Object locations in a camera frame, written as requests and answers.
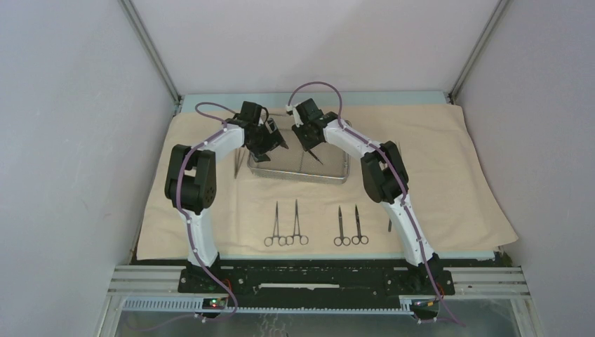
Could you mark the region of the metal surgical instrument tray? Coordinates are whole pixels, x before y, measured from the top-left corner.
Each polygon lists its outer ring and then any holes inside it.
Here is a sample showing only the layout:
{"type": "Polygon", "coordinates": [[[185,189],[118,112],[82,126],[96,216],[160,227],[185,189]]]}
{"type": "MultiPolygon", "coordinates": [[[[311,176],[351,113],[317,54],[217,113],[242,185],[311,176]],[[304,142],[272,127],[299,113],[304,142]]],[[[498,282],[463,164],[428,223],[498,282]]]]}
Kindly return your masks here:
{"type": "Polygon", "coordinates": [[[282,129],[281,135],[288,149],[278,147],[267,155],[270,161],[256,162],[249,158],[247,167],[260,178],[293,180],[306,183],[341,185],[349,176],[349,155],[334,145],[321,143],[312,152],[323,162],[320,165],[305,152],[290,129],[282,129]]]}

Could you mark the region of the metal tweezers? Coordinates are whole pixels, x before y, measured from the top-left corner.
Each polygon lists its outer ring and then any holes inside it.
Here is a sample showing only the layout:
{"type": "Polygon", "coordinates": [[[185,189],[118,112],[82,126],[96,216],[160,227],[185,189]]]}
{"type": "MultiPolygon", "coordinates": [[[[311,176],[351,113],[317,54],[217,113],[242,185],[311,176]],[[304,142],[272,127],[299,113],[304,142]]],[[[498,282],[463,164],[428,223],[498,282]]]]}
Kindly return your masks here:
{"type": "Polygon", "coordinates": [[[243,160],[245,158],[245,153],[241,151],[237,151],[234,155],[234,177],[237,178],[239,171],[243,165],[243,160]]]}

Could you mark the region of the metal hemostat clamp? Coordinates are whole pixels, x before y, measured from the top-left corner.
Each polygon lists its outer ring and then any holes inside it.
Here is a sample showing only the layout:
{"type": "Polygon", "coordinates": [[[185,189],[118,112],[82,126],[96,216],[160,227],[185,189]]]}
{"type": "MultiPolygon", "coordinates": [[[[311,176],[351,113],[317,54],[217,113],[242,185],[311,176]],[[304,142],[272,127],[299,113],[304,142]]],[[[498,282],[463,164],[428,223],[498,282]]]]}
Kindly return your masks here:
{"type": "Polygon", "coordinates": [[[303,246],[305,246],[309,243],[309,237],[301,233],[299,206],[298,206],[297,199],[295,200],[293,233],[292,233],[292,235],[286,236],[286,246],[294,245],[295,242],[298,242],[298,244],[303,245],[303,246]]]}
{"type": "Polygon", "coordinates": [[[264,238],[264,245],[266,247],[271,247],[275,243],[277,243],[279,246],[287,246],[288,245],[287,236],[282,236],[280,234],[279,203],[278,202],[276,202],[276,205],[275,205],[274,224],[273,224],[272,234],[270,236],[264,238]]]}

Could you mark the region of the metal surgical scissors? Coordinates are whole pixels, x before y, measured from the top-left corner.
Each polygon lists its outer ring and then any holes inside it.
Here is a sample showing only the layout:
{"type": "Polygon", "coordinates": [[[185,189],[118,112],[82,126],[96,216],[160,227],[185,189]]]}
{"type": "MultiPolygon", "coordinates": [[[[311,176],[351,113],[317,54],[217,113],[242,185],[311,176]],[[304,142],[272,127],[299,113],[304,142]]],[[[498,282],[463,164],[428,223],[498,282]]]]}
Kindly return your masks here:
{"type": "Polygon", "coordinates": [[[356,234],[352,237],[352,244],[366,245],[369,243],[369,238],[368,238],[368,236],[364,235],[361,231],[361,219],[360,219],[360,214],[359,214],[359,208],[357,205],[355,205],[355,207],[354,207],[354,217],[355,217],[355,223],[356,223],[356,234]]]}

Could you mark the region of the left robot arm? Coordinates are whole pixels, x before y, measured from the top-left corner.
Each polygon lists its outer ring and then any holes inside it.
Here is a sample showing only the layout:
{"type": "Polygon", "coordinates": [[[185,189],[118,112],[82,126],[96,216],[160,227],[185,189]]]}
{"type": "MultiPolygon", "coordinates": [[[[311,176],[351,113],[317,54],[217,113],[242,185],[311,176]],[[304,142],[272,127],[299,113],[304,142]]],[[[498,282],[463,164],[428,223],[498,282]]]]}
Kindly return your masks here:
{"type": "Polygon", "coordinates": [[[184,220],[192,265],[201,268],[194,282],[205,292],[214,292],[222,283],[222,274],[211,267],[219,257],[215,244],[210,208],[217,194],[216,165],[242,147],[256,162],[270,160],[269,153],[286,141],[268,109],[257,103],[243,102],[239,112],[218,121],[221,127],[200,143],[175,145],[171,151],[164,194],[184,220]]]}

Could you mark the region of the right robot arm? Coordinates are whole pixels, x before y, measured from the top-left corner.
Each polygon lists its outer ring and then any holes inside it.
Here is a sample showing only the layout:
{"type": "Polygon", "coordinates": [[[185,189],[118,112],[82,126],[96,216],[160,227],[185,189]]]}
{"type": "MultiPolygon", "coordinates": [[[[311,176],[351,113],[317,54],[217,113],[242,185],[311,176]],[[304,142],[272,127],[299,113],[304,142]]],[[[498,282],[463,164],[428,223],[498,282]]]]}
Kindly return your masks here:
{"type": "Polygon", "coordinates": [[[418,224],[408,195],[408,174],[396,144],[366,137],[344,123],[338,114],[324,114],[312,99],[287,105],[286,113],[294,118],[292,130],[304,151],[328,143],[360,161],[366,194],[387,212],[401,240],[406,262],[417,268],[408,274],[409,287],[416,293],[432,289],[436,284],[433,270],[440,268],[439,257],[418,224]]]}

